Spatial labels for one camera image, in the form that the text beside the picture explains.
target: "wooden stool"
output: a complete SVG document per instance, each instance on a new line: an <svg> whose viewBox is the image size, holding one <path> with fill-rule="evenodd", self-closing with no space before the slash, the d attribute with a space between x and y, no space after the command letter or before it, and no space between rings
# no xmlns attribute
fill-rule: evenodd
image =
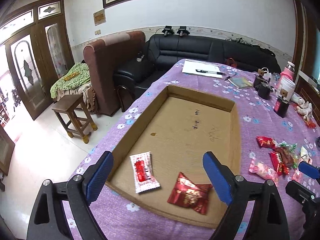
<svg viewBox="0 0 320 240"><path fill-rule="evenodd" d="M79 104L81 105L87 118L81 118L76 115L75 108ZM86 105L84 104L82 95L65 95L57 103L53 105L52 110L54 111L62 126L65 128L65 130L71 138L73 138L74 133L79 134L83 142L87 144L89 142L89 138L88 135L84 135L84 129L88 126L88 124L91 125L94 131L98 129L97 125L93 122ZM65 123L60 113L67 114L70 118L70 121ZM76 130L68 128L68 126L71 123L73 123Z"/></svg>

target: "cable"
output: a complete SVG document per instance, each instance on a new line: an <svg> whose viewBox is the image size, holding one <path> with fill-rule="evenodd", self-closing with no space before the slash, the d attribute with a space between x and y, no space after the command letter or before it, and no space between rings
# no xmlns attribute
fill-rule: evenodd
<svg viewBox="0 0 320 240"><path fill-rule="evenodd" d="M177 47L176 47L176 56L177 56L177 62L178 62L178 45L180 41L180 35L178 35L178 42L177 42Z"/></svg>
<svg viewBox="0 0 320 240"><path fill-rule="evenodd" d="M153 40L154 40L154 42L155 42L155 45L156 45L156 47L157 47L157 49L160 51L160 49L158 48L158 46L157 46L157 43L156 43L156 33L157 33L157 31L159 31L160 29L164 29L163 27L161 27L161 28L159 28L159 29L157 29L156 30L156 32L155 32L155 34L153 34ZM158 55L158 57L156 58L155 57L155 55L153 54L153 52L152 52L152 50L149 48L149 46L148 46L148 51L151 51L151 53L152 53L152 55L153 55L153 59L155 60L155 62L157 61L157 59L159 58L159 56L160 56L160 53L159 53L159 55Z"/></svg>

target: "white tile floor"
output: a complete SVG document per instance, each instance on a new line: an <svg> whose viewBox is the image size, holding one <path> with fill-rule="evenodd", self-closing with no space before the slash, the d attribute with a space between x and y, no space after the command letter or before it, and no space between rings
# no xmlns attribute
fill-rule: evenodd
<svg viewBox="0 0 320 240"><path fill-rule="evenodd" d="M76 114L85 117L81 110L76 110ZM50 106L35 121L28 122L30 125L16 143L9 175L3 180L5 192L0 192L0 214L15 237L26 239L42 182L66 181L121 115L120 110L113 117L93 114L98 130L92 131L88 144L77 135L70 138Z"/></svg>

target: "book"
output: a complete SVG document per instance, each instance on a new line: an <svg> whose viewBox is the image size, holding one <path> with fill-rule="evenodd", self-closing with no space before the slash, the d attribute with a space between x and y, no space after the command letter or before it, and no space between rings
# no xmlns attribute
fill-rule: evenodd
<svg viewBox="0 0 320 240"><path fill-rule="evenodd" d="M210 62L202 62L196 60L185 60L184 66L182 68L182 73L191 74L191 75L199 75L205 77L214 77L214 78L222 78L222 75L213 74L213 73L201 73L197 72L196 69L201 69L204 71L212 71L212 72L220 72L219 66Z"/></svg>
<svg viewBox="0 0 320 240"><path fill-rule="evenodd" d="M251 84L245 77L229 78L229 81L239 89L253 88L253 84Z"/></svg>

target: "bottle cap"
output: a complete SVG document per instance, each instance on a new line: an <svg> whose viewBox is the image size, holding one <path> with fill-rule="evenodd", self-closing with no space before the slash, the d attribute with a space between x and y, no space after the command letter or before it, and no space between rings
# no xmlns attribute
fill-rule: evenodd
<svg viewBox="0 0 320 240"><path fill-rule="evenodd" d="M294 72L294 67L295 67L295 65L294 65L292 62L288 61L287 69L289 69L289 70L291 70L292 72Z"/></svg>

